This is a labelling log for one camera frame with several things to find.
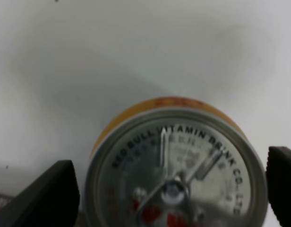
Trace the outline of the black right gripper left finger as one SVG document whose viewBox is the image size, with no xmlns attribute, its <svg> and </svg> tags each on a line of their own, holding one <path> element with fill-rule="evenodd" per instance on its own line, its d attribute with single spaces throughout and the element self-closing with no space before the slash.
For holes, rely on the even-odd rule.
<svg viewBox="0 0 291 227">
<path fill-rule="evenodd" d="M 79 203 L 73 162 L 60 160 L 0 210 L 0 227 L 73 227 Z"/>
</svg>

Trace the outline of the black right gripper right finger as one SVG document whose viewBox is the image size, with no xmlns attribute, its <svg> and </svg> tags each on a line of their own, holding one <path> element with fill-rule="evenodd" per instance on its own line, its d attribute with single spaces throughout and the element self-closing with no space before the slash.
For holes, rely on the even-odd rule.
<svg viewBox="0 0 291 227">
<path fill-rule="evenodd" d="M 282 227 L 291 227 L 291 149 L 269 147 L 265 174 L 274 215 Z"/>
</svg>

